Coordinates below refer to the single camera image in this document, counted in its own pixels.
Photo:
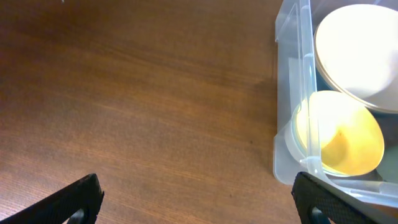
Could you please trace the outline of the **cream bowl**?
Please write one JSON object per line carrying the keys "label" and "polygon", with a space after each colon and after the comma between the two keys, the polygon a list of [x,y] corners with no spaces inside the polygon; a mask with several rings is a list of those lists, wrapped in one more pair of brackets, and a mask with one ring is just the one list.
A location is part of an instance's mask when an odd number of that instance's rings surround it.
{"label": "cream bowl", "polygon": [[352,4],[330,12],[314,33],[315,64],[333,90],[379,113],[397,113],[397,11]]}

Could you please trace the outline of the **white small bowl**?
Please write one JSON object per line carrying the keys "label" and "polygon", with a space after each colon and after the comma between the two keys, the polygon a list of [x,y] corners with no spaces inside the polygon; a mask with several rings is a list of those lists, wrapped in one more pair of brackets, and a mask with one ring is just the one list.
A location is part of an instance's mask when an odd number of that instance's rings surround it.
{"label": "white small bowl", "polygon": [[290,155],[301,167],[316,175],[348,177],[326,163],[326,153],[335,154],[340,149],[339,117],[323,114],[320,109],[306,102],[299,104],[284,129],[285,143]]}

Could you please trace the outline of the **yellow bowl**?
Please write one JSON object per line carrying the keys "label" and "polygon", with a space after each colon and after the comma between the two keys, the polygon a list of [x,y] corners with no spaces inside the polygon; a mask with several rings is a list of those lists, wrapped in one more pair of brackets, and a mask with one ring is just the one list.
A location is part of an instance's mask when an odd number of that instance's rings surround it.
{"label": "yellow bowl", "polygon": [[340,134],[335,154],[327,152],[326,163],[349,176],[370,173],[382,161],[384,137],[371,112],[360,102],[338,91],[314,92],[301,102],[315,106],[323,114],[339,117]]}

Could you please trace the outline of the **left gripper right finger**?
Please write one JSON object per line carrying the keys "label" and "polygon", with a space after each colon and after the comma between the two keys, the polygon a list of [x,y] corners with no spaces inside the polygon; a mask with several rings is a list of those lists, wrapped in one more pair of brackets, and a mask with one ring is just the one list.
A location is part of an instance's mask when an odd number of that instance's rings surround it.
{"label": "left gripper right finger", "polygon": [[292,196],[302,223],[377,223],[365,203],[307,172],[296,175]]}

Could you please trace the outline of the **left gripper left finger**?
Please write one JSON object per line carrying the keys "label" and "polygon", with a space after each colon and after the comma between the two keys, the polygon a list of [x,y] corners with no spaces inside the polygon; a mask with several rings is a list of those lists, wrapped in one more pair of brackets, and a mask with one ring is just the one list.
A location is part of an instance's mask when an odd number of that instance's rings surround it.
{"label": "left gripper left finger", "polygon": [[94,224],[104,192],[98,176],[88,174],[26,209],[1,220],[13,223],[90,223]]}

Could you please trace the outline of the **cream cup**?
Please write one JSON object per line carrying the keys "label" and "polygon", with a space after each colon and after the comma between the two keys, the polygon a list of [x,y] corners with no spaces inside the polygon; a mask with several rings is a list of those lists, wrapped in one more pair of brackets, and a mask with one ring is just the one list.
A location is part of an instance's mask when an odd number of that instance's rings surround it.
{"label": "cream cup", "polygon": [[397,183],[397,146],[389,147],[384,151],[382,161],[377,166],[378,174],[386,182]]}

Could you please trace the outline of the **clear plastic storage container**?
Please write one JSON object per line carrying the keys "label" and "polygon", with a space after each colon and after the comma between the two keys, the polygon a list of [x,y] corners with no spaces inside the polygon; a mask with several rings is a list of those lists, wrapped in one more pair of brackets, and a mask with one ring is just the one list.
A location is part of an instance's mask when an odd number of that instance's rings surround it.
{"label": "clear plastic storage container", "polygon": [[274,175],[397,206],[397,0],[284,0]]}

